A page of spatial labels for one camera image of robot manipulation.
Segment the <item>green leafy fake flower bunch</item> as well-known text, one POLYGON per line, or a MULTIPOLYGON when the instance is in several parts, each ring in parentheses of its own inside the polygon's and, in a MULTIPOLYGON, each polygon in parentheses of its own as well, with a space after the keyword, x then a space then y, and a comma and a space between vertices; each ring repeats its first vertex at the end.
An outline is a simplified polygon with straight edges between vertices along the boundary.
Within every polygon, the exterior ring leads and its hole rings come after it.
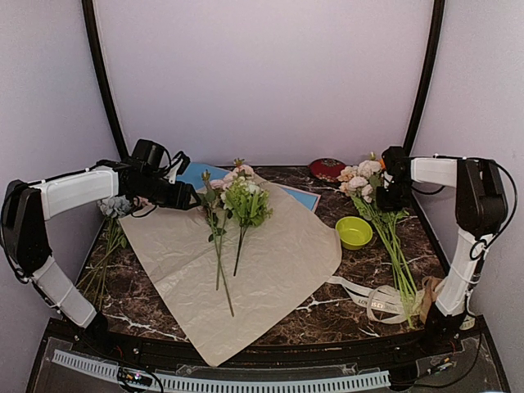
POLYGON ((237 221, 240 230, 233 270, 233 276, 236 276, 247 230, 259 227, 273 210, 269 208, 269 191, 258 185, 253 177, 243 174, 236 175, 220 197, 224 209, 237 221))

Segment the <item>beige pink wrapping paper sheet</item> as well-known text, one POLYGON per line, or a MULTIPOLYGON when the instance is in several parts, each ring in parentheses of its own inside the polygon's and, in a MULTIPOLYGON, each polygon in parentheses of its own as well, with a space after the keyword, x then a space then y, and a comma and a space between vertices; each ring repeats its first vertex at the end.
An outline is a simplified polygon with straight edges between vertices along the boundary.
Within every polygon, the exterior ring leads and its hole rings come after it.
POLYGON ((341 263, 337 231, 267 180, 273 213, 247 231, 237 275, 239 230, 229 220, 222 243, 223 282, 204 213, 158 209, 120 221, 134 253, 169 312, 205 362, 216 367, 264 335, 319 289, 341 263))

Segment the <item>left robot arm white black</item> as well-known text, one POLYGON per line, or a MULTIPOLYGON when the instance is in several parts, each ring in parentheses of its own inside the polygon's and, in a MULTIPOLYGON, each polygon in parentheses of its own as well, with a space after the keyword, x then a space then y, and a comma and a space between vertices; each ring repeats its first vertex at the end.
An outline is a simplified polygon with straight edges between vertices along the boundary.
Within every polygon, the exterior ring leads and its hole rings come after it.
POLYGON ((31 285, 47 305, 81 329, 98 357, 115 351, 103 328, 106 317, 72 282, 52 249, 55 221, 72 210, 112 197, 144 199, 158 208, 190 210, 200 203, 195 188, 180 180, 191 160, 170 155, 157 142, 140 139, 124 159, 99 160, 85 169, 26 182, 11 181, 1 207, 1 246, 17 280, 31 285))

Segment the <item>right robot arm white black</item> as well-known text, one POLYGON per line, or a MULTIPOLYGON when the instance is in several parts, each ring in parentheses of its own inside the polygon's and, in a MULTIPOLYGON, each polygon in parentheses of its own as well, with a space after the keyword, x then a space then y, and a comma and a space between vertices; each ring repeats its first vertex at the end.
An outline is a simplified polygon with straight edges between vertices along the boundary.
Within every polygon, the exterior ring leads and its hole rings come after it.
POLYGON ((507 170, 495 160, 479 157, 409 157, 402 147, 387 148, 382 159, 386 184, 377 189, 380 210, 408 206, 414 183, 455 189, 458 242, 454 258, 428 312, 428 329, 418 336, 420 351, 435 355, 449 342, 449 330, 440 323, 460 324, 464 320, 488 250, 516 212, 508 208, 500 175, 507 170))

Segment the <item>pink rose fake flower stem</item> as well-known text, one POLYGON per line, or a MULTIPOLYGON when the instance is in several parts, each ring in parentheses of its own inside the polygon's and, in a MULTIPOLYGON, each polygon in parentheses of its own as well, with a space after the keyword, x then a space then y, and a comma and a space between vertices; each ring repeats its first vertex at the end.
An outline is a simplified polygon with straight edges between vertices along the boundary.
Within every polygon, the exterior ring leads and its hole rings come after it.
POLYGON ((222 265, 222 243, 223 235, 226 233, 225 224, 228 220, 228 212, 223 214, 223 217, 219 217, 219 204, 220 204, 220 189, 222 187, 215 187, 211 184, 211 174, 209 170, 205 170, 201 174, 201 179, 206 188, 206 192, 203 194, 203 200, 201 206, 206 214, 206 222, 210 226, 211 235, 208 239, 209 242, 213 242, 215 248, 215 254, 217 257, 217 273, 215 280, 215 289, 219 290, 220 282, 223 282, 224 289, 228 301, 228 307, 231 316, 234 316, 233 304, 228 289, 227 280, 222 265))

